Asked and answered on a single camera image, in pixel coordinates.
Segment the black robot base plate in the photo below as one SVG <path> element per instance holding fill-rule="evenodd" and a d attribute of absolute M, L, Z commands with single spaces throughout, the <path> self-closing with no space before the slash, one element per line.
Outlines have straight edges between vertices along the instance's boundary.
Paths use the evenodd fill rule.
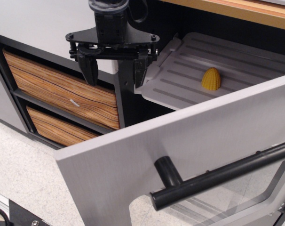
<path fill-rule="evenodd" d="M 16 202 L 9 200 L 9 221 L 12 226 L 50 226 L 40 217 L 34 215 Z"/>

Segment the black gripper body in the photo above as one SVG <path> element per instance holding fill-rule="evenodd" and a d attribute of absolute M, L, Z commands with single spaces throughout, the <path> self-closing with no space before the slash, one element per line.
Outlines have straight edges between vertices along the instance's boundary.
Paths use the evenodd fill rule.
<path fill-rule="evenodd" d="M 134 19 L 130 7 L 91 7 L 95 27 L 68 33 L 70 57 L 79 64 L 104 60 L 133 60 L 150 64 L 158 58 L 159 36 L 140 31 L 130 22 L 141 23 L 148 11 Z"/>

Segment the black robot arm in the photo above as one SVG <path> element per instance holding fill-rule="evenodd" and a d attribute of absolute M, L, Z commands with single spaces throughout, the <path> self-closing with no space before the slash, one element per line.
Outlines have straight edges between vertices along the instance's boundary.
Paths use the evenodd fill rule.
<path fill-rule="evenodd" d="M 133 28 L 127 0 L 90 0 L 95 13 L 94 28 L 68 33 L 70 57 L 82 71 L 86 82 L 92 86 L 98 80 L 98 59 L 132 60 L 136 88 L 143 85 L 148 66 L 157 60 L 156 44 L 159 36 Z"/>

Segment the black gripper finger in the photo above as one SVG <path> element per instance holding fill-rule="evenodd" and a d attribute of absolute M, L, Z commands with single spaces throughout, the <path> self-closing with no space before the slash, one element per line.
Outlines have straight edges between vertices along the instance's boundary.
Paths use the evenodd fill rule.
<path fill-rule="evenodd" d="M 147 57 L 134 60 L 134 81 L 136 89 L 143 85 L 144 78 L 147 73 L 147 68 L 148 68 Z"/>
<path fill-rule="evenodd" d="M 87 84 L 96 86 L 98 80 L 98 65 L 96 59 L 83 54 L 79 54 L 77 59 Z"/>

